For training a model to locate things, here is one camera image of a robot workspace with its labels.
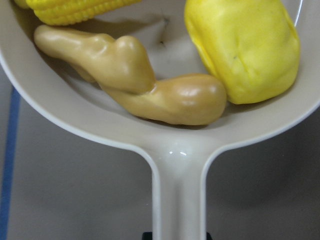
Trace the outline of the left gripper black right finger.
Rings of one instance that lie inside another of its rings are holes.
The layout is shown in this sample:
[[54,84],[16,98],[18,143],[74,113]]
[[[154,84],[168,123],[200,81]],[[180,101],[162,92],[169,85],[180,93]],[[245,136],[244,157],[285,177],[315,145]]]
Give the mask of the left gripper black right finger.
[[212,240],[212,237],[211,237],[211,235],[209,233],[206,234],[206,239],[207,240]]

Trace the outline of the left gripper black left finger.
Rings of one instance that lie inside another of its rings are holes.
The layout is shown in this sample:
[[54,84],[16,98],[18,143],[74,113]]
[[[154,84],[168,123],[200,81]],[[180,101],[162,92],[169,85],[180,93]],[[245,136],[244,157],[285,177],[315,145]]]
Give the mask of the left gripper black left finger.
[[142,240],[153,240],[153,234],[152,233],[143,233]]

